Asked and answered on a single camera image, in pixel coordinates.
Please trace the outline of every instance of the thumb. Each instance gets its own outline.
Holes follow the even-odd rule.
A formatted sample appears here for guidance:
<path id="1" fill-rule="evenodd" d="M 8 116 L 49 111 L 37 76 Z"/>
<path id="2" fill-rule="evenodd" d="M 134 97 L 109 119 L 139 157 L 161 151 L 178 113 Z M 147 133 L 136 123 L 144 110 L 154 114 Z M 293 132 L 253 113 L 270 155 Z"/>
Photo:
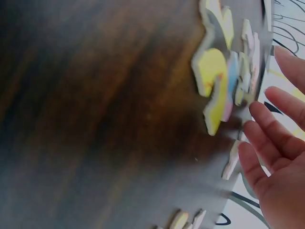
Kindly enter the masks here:
<path id="1" fill-rule="evenodd" d="M 283 74 L 302 93 L 305 93 L 305 60 L 293 56 L 290 51 L 281 46 L 275 46 L 274 52 Z"/>

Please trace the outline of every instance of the black curved line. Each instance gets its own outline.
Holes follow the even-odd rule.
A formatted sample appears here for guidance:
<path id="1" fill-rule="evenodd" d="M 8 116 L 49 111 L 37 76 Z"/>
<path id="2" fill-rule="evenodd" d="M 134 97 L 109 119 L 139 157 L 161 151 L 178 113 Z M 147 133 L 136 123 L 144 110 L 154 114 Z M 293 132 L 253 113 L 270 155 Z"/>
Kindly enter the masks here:
<path id="1" fill-rule="evenodd" d="M 293 39 L 291 39 L 290 37 L 286 37 L 286 36 L 284 36 L 284 35 L 282 35 L 282 34 L 280 34 L 280 33 L 278 33 L 278 32 L 273 32 L 273 33 L 274 33 L 274 34 L 277 34 L 277 35 L 279 35 L 279 36 L 285 37 L 285 38 L 287 38 L 287 39 L 293 41 Z M 296 41 L 296 43 L 298 43 L 298 44 L 300 44 L 300 45 L 302 45 L 302 46 L 305 46 L 305 44 L 303 44 L 303 43 L 301 43 L 301 42 Z"/>
<path id="2" fill-rule="evenodd" d="M 277 109 L 275 106 L 268 102 L 264 102 L 264 105 L 268 108 L 269 111 L 274 112 L 274 113 L 279 113 L 281 115 L 284 115 L 279 109 Z"/>
<path id="3" fill-rule="evenodd" d="M 297 57 L 297 55 L 296 55 L 293 51 L 291 51 L 290 49 L 288 49 L 285 45 L 283 45 L 282 43 L 280 43 L 280 42 L 277 41 L 276 39 L 272 39 L 272 40 L 273 40 L 275 43 L 281 45 L 283 48 L 286 48 L 287 50 L 289 50 L 294 56 Z"/>
<path id="4" fill-rule="evenodd" d="M 282 15 L 278 15 L 278 14 L 273 14 L 273 19 L 274 20 L 282 20 L 282 19 L 284 19 L 284 17 L 282 16 Z"/>
<path id="5" fill-rule="evenodd" d="M 288 18 L 288 19 L 292 19 L 292 20 L 295 20 L 295 21 L 305 22 L 304 20 L 300 20 L 300 19 L 296 19 L 296 18 L 291 18 L 291 17 L 286 17 L 286 16 L 283 16 L 283 15 L 280 15 L 280 14 L 276 14 L 276 13 L 274 13 L 273 15 L 281 16 L 281 17 L 282 17 L 282 18 L 280 18 L 280 19 L 274 18 L 275 20 L 281 20 L 281 19 L 283 19 L 283 18 Z"/>
<path id="6" fill-rule="evenodd" d="M 228 226 L 232 223 L 231 220 L 224 213 L 221 213 L 220 216 L 224 217 L 226 222 L 225 223 L 216 223 L 216 226 Z"/>
<path id="7" fill-rule="evenodd" d="M 295 52 L 292 52 L 291 50 L 291 52 L 293 53 L 293 54 L 296 54 L 298 51 L 299 51 L 299 49 L 300 49 L 300 47 L 299 47 L 299 44 L 297 43 L 297 41 L 296 41 L 296 39 L 295 39 L 295 37 L 292 35 L 292 33 L 291 32 L 289 32 L 288 30 L 286 30 L 286 29 L 284 29 L 284 28 L 282 28 L 282 27 L 278 27 L 278 26 L 274 26 L 274 28 L 278 28 L 278 29 L 281 29 L 281 30 L 283 30 L 283 31 L 285 31 L 285 32 L 287 32 L 291 37 L 292 37 L 292 39 L 293 39 L 293 41 L 295 42 L 295 44 L 296 44 L 296 51 Z"/>
<path id="8" fill-rule="evenodd" d="M 300 3 L 303 3 L 303 4 L 305 4 L 305 2 L 302 2 L 302 1 L 300 1 L 300 0 L 295 0 L 295 1 L 298 1 L 298 2 L 300 2 Z"/>
<path id="9" fill-rule="evenodd" d="M 253 200 L 250 200 L 250 199 L 248 199 L 248 198 L 246 198 L 246 197 L 243 197 L 243 196 L 239 195 L 239 194 L 236 193 L 236 192 L 232 192 L 231 195 L 232 195 L 233 197 L 237 198 L 237 199 L 240 199 L 240 200 L 242 200 L 242 201 L 244 201 L 244 202 L 247 202 L 248 204 L 253 205 L 254 207 L 257 207 L 257 208 L 261 209 L 261 207 L 259 206 L 258 203 L 254 202 Z"/>
<path id="10" fill-rule="evenodd" d="M 301 34 L 303 34 L 303 35 L 305 36 L 305 33 L 302 32 L 301 30 L 299 30 L 298 28 L 296 28 L 296 27 L 294 27 L 294 26 L 292 26 L 292 25 L 289 25 L 289 24 L 287 24 L 287 23 L 285 23 L 285 22 L 279 21 L 279 20 L 275 20 L 275 21 L 277 21 L 278 23 L 282 23 L 282 24 L 288 25 L 289 27 L 291 27 L 291 28 L 297 30 L 298 32 L 300 32 Z"/>
<path id="11" fill-rule="evenodd" d="M 296 2 L 294 2 L 294 1 L 292 1 L 292 0 L 290 0 L 292 3 L 294 3 L 295 5 L 297 5 L 300 9 L 301 9 L 301 11 L 303 11 L 304 13 L 305 13 L 305 10 L 299 5 L 299 4 L 297 4 Z"/>
<path id="12" fill-rule="evenodd" d="M 283 6 L 282 3 L 280 3 L 279 1 L 275 0 L 275 4 L 278 4 L 280 6 Z"/>
<path id="13" fill-rule="evenodd" d="M 257 211 L 254 210 L 254 208 L 252 208 L 251 206 L 249 206 L 248 204 L 244 203 L 243 201 L 241 201 L 240 199 L 230 196 L 229 197 L 230 200 L 232 200 L 233 202 L 235 202 L 236 204 L 238 204 L 239 206 L 241 206 L 242 208 L 244 208 L 246 211 L 250 212 L 251 214 L 253 214 L 255 217 L 257 217 L 262 223 L 264 223 L 266 225 L 266 227 L 268 227 L 269 229 L 270 226 L 267 224 L 266 220 L 264 219 L 264 217 L 258 213 Z"/>

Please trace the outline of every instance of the puzzle piece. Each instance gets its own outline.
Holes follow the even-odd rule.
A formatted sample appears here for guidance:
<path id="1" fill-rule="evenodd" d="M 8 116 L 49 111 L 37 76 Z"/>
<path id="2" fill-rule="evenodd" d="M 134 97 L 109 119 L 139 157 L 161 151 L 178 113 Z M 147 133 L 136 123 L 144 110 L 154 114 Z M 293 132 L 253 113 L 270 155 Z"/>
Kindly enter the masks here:
<path id="1" fill-rule="evenodd" d="M 236 52 L 231 52 L 230 58 L 227 62 L 228 68 L 228 91 L 227 99 L 224 108 L 224 114 L 222 117 L 223 122 L 227 122 L 231 116 L 233 109 L 233 93 L 239 75 L 238 67 L 238 54 Z"/>
<path id="2" fill-rule="evenodd" d="M 194 217 L 194 221 L 193 221 L 193 228 L 192 229 L 199 229 L 202 222 L 203 222 L 203 219 L 205 217 L 205 214 L 206 214 L 206 210 L 200 210 L 196 216 Z"/>
<path id="3" fill-rule="evenodd" d="M 254 33 L 254 52 L 251 61 L 251 88 L 250 93 L 255 92 L 256 83 L 260 72 L 261 62 L 261 42 L 258 38 L 258 34 Z"/>
<path id="4" fill-rule="evenodd" d="M 188 218 L 189 213 L 179 210 L 175 215 L 169 229 L 183 229 Z"/>
<path id="5" fill-rule="evenodd" d="M 219 23 L 228 49 L 231 49 L 234 38 L 233 19 L 228 7 L 221 9 L 219 0 L 201 0 L 200 12 L 206 28 L 206 36 L 193 57 L 192 68 L 201 96 L 209 97 L 214 86 L 212 98 L 203 114 L 208 133 L 215 135 L 227 101 L 228 76 L 223 53 L 212 48 L 215 31 L 210 19 L 216 19 Z"/>
<path id="6" fill-rule="evenodd" d="M 244 42 L 244 53 L 251 58 L 254 50 L 254 36 L 250 21 L 247 19 L 243 23 L 242 39 Z"/>
<path id="7" fill-rule="evenodd" d="M 235 141 L 234 145 L 230 151 L 230 158 L 229 158 L 229 162 L 228 164 L 225 166 L 224 171 L 223 171 L 223 175 L 222 178 L 224 180 L 229 180 L 236 165 L 237 162 L 239 160 L 239 156 L 238 156 L 238 146 L 240 144 L 240 141 Z"/>
<path id="8" fill-rule="evenodd" d="M 249 58 L 243 52 L 239 53 L 240 75 L 235 93 L 235 105 L 240 106 L 244 99 L 244 94 L 249 92 L 251 74 L 249 66 Z"/>

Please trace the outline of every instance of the wood grain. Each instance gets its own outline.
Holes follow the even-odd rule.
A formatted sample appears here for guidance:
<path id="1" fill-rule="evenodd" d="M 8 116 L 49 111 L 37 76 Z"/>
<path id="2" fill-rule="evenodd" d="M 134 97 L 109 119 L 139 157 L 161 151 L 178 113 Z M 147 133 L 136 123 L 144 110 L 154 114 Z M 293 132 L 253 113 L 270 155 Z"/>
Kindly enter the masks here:
<path id="1" fill-rule="evenodd" d="M 235 51 L 245 17 L 270 45 L 261 3 L 223 5 Z M 213 227 L 240 120 L 205 129 L 198 0 L 4 0 L 0 15 L 0 228 L 149 229 L 178 208 Z"/>

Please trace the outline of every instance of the white puzzle piece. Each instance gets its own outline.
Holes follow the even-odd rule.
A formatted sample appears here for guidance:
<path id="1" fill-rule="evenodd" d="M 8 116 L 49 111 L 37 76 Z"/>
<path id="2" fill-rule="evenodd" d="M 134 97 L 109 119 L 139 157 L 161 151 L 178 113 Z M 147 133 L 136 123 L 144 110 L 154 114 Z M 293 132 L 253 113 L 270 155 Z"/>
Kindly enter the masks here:
<path id="1" fill-rule="evenodd" d="M 225 166 L 222 178 L 224 180 L 229 180 L 236 165 L 239 160 L 238 156 L 238 146 L 240 144 L 240 141 L 235 141 L 234 145 L 232 146 L 232 149 L 230 151 L 230 158 L 228 164 Z"/>
<path id="2" fill-rule="evenodd" d="M 264 0 L 268 30 L 272 32 L 272 3 L 271 0 Z"/>
<path id="3" fill-rule="evenodd" d="M 254 52 L 251 61 L 251 87 L 250 87 L 251 94 L 255 93 L 255 87 L 260 72 L 260 62 L 261 62 L 261 42 L 258 38 L 258 34 L 254 33 Z"/>
<path id="4" fill-rule="evenodd" d="M 193 225 L 191 223 L 186 223 L 183 229 L 193 229 Z"/>
<path id="5" fill-rule="evenodd" d="M 193 221 L 193 228 L 192 229 L 199 229 L 202 222 L 203 222 L 203 219 L 205 217 L 205 214 L 206 214 L 206 210 L 200 210 L 196 216 L 194 217 L 194 221 Z"/>
<path id="6" fill-rule="evenodd" d="M 235 105 L 240 106 L 244 99 L 244 94 L 249 92 L 251 74 L 249 58 L 243 52 L 239 53 L 239 79 L 235 93 Z"/>
<path id="7" fill-rule="evenodd" d="M 244 53 L 251 58 L 254 50 L 254 36 L 248 19 L 245 19 L 243 23 L 242 39 L 244 42 Z"/>

